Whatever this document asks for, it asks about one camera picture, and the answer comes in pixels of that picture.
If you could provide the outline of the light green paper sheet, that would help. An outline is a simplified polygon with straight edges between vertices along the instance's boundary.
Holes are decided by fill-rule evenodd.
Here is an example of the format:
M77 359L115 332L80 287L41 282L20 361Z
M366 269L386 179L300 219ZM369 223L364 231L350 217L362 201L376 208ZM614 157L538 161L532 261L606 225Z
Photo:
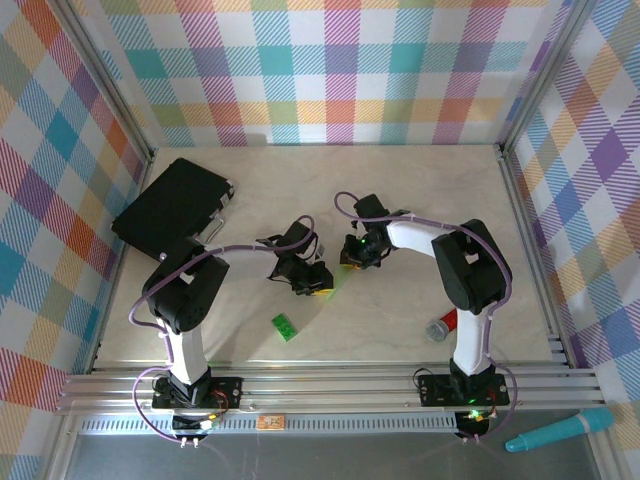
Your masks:
M338 265L333 273L333 289L326 294L326 299L330 300L338 291L345 286L352 275L354 268L349 265Z

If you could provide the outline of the green toy brick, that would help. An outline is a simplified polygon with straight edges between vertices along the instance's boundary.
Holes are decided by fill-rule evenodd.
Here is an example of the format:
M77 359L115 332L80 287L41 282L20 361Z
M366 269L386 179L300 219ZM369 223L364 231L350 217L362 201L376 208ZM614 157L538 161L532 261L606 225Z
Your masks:
M297 335L295 326L284 313L275 316L271 323L285 342L291 341Z

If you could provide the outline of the red tube with grey cap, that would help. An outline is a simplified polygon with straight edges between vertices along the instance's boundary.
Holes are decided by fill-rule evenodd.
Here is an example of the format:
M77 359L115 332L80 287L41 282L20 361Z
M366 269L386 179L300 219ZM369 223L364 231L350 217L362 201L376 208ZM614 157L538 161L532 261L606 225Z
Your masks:
M457 328L457 310L452 309L444 316L431 321L426 327L427 337L432 342L442 342Z

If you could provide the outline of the black flat case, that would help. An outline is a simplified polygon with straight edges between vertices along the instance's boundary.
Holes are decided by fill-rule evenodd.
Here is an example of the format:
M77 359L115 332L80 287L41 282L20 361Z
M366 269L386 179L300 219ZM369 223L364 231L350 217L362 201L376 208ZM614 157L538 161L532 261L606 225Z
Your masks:
M178 158L116 217L111 230L158 260L181 239L200 234L234 195L229 179Z

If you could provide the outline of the small black electronics box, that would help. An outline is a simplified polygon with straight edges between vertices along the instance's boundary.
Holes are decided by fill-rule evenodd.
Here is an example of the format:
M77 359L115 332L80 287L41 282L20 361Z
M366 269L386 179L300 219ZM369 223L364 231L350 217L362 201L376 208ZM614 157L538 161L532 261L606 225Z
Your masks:
M463 439L481 437L489 432L493 411L472 409L466 412L456 412L456 435Z
M171 429L174 437L180 441L180 447L192 445L195 448L218 428L222 416L210 413L204 416L173 415Z

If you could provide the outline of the teal marker pen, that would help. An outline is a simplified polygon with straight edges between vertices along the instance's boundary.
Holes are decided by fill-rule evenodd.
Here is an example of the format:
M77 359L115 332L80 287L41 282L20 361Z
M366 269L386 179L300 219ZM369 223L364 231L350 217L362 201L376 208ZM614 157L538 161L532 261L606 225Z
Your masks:
M583 410L564 420L524 432L505 443L509 453L534 450L573 437L609 429L614 414L606 407Z

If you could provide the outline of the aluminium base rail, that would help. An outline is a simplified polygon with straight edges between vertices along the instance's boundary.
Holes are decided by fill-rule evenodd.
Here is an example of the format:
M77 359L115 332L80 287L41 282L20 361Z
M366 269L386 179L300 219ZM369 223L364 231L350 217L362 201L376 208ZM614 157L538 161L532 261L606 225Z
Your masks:
M241 413L417 412L414 377L440 368L411 364L248 364L219 368L215 375L241 377ZM604 404L593 371L565 365L517 365L507 380L510 400L520 410L580 409ZM57 413L129 413L138 400L149 409L152 375L131 368L102 369L70 377L62 387Z

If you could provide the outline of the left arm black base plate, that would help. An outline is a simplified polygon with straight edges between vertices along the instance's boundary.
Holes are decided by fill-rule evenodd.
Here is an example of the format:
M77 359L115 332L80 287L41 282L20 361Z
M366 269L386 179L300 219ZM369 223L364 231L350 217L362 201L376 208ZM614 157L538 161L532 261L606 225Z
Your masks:
M152 388L153 409L238 409L242 395L241 377L209 377L183 384L173 376L157 376Z

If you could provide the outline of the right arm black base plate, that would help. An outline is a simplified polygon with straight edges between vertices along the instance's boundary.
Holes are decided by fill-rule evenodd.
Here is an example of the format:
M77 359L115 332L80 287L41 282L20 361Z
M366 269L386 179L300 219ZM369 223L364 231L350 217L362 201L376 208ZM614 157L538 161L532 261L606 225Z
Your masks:
M491 376L474 393L466 397L461 397L454 391L448 375L418 375L413 381L422 407L493 407L510 404L509 392L502 374Z

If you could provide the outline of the aluminium side rail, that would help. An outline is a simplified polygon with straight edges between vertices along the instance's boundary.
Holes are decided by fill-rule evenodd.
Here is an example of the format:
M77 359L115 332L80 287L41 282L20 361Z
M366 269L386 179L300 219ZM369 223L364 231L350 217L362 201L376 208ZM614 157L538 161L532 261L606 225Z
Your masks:
M532 222L526 210L524 197L520 192L509 155L504 152L500 144L496 144L494 150L496 161L506 187L507 196L515 216L518 234L523 245L528 270L532 278L536 299L541 308L549 342L553 345L556 343L559 344L558 347L552 347L553 362L561 363L567 368L576 368L578 366L577 360L569 336L562 323L560 309L554 291L546 275Z
M82 373L109 368L111 364L153 360L159 352L159 347L152 345L154 332L128 321L129 311L155 263L122 241L118 246L114 278L93 330Z

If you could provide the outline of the aluminium corner post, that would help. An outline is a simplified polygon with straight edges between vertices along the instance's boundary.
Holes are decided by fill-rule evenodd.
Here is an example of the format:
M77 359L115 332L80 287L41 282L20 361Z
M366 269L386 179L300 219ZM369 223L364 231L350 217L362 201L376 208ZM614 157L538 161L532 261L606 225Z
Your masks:
M137 153L145 164L151 164L154 150L143 134L125 97L121 94L114 76L109 71L99 49L95 46L80 15L76 12L71 0L46 0L62 28L69 35L71 42L84 61L87 71L96 82L97 87L105 95L107 103L114 110L123 130L132 141Z
M532 62L534 70L528 74L521 92L517 94L516 107L511 108L512 113L499 134L496 147L503 158L514 150L528 127L597 3L598 0L562 0L558 13L563 17L553 20Z

